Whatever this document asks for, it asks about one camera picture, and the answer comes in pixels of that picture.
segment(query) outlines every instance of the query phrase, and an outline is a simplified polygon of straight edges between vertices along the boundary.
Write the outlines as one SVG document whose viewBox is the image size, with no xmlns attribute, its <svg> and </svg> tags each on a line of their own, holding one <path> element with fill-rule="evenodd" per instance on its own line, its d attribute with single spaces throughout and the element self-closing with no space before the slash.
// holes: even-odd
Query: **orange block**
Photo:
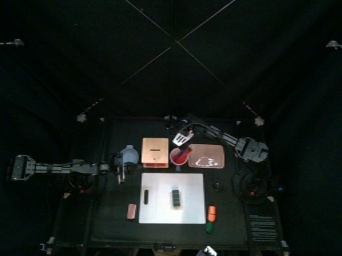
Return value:
<svg viewBox="0 0 342 256">
<path fill-rule="evenodd" d="M 209 221 L 214 222 L 217 220 L 217 207 L 214 205 L 209 206 Z"/>
</svg>

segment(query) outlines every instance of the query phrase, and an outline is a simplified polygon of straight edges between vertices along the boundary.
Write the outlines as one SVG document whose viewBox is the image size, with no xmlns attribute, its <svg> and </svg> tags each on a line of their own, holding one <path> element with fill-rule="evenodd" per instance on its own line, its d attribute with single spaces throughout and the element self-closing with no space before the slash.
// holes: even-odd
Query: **green object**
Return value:
<svg viewBox="0 0 342 256">
<path fill-rule="evenodd" d="M 208 222 L 208 233 L 212 234 L 214 232 L 216 225 L 213 222 Z"/>
</svg>

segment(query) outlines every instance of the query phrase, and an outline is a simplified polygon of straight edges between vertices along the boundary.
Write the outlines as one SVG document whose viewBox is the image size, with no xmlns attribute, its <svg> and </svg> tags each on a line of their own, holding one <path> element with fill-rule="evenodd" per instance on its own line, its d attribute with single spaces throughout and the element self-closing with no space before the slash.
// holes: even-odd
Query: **black object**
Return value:
<svg viewBox="0 0 342 256">
<path fill-rule="evenodd" d="M 180 197 L 180 190 L 173 190 L 173 204 L 174 207 L 180 207 L 181 206 L 181 197 Z"/>
</svg>

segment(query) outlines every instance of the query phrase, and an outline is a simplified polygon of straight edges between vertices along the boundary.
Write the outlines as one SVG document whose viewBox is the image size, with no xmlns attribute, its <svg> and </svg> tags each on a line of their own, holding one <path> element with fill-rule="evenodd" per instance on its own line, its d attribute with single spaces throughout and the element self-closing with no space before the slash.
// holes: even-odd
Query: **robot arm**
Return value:
<svg viewBox="0 0 342 256">
<path fill-rule="evenodd" d="M 110 169 L 107 164 L 86 164 L 83 160 L 74 160 L 67 164 L 42 164 L 29 155 L 18 155 L 10 166 L 11 181 L 26 181 L 38 174 L 70 174 L 73 172 L 99 175 Z"/>
<path fill-rule="evenodd" d="M 200 126 L 205 128 L 205 134 L 220 139 L 224 144 L 234 147 L 237 156 L 244 160 L 260 163 L 268 159 L 269 147 L 264 142 L 257 142 L 249 137 L 236 138 L 230 134 L 224 133 L 217 127 L 208 126 L 197 117 L 190 116 L 189 119 L 186 118 L 182 120 L 186 125 L 174 138 L 173 142 L 177 146 L 182 146 L 194 137 L 193 129 L 189 130 L 188 128 Z"/>
</svg>

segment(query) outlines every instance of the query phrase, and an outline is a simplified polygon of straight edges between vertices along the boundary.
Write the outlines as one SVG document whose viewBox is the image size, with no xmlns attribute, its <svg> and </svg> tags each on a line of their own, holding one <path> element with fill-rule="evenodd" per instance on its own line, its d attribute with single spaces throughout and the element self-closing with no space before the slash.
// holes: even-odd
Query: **black enclosure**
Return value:
<svg viewBox="0 0 342 256">
<path fill-rule="evenodd" d="M 341 11 L 340 0 L 3 0 L 0 254 L 41 255 L 63 191 L 45 177 L 7 183 L 10 160 L 69 162 L 99 118 L 190 112 L 265 119 L 292 252 L 340 255 Z"/>
</svg>

